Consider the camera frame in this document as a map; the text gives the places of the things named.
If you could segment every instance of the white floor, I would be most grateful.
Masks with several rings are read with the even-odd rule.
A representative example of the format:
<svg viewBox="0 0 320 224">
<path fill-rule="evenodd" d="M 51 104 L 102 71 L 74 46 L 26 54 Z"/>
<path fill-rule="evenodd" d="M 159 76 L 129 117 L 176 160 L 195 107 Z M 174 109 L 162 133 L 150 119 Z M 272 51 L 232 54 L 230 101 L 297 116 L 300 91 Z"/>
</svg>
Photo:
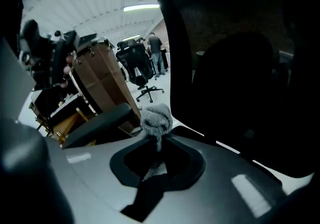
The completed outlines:
<svg viewBox="0 0 320 224">
<path fill-rule="evenodd" d="M 138 105 L 139 108 L 143 108 L 149 105 L 157 105 L 160 103 L 165 103 L 166 105 L 168 105 L 170 107 L 170 81 L 171 81 L 171 74 L 170 74 L 170 68 L 168 69 L 168 72 L 166 72 L 166 75 L 164 76 L 160 76 L 159 78 L 157 78 L 157 80 L 155 80 L 155 78 L 153 77 L 151 80 L 149 80 L 148 82 L 148 87 L 152 87 L 152 86 L 156 86 L 158 89 L 163 89 L 164 93 L 162 93 L 161 91 L 154 91 L 151 92 L 151 97 L 153 99 L 153 103 L 150 103 L 150 98 L 148 94 L 145 94 L 144 96 L 140 97 L 140 101 L 137 102 L 136 101 L 136 97 L 138 97 L 141 94 L 141 91 L 138 90 L 138 86 L 135 84 L 132 84 L 131 82 L 127 82 L 127 86 L 133 96 L 133 98 L 135 99 L 136 104 Z M 173 128 L 177 127 L 179 125 L 183 125 L 181 122 L 179 122 L 178 120 L 176 120 L 175 118 L 173 118 Z M 226 145 L 223 145 L 222 143 L 219 143 L 220 145 L 226 147 L 227 149 L 235 152 L 235 153 L 239 153 L 238 151 L 234 150 L 233 148 L 230 148 Z M 302 187 L 306 184 L 308 184 L 312 178 L 312 174 L 303 178 L 292 178 L 289 176 L 286 176 L 280 172 L 277 172 L 273 169 L 267 168 L 273 175 L 275 175 L 278 179 L 281 180 L 281 182 L 283 183 L 282 187 L 283 190 L 286 194 L 290 194 L 292 193 L 294 190 L 296 190 L 299 187 Z"/>
</svg>

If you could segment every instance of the person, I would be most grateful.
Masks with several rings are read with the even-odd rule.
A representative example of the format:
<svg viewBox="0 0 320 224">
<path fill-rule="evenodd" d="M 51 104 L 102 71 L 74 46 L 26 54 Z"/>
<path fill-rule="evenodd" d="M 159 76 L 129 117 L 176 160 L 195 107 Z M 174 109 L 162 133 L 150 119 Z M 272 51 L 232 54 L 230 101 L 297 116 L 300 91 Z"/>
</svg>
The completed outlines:
<svg viewBox="0 0 320 224">
<path fill-rule="evenodd" d="M 155 68 L 155 77 L 159 77 L 159 71 L 158 71 L 158 63 L 160 64 L 160 73 L 162 75 L 165 75 L 165 66 L 164 66 L 164 61 L 162 59 L 162 55 L 161 55 L 161 45 L 162 42 L 161 40 L 155 36 L 154 33 L 150 33 L 150 37 L 148 39 L 148 44 L 150 45 L 150 51 L 151 51 L 151 57 L 153 59 L 153 63 L 154 63 L 154 68 Z"/>
</svg>

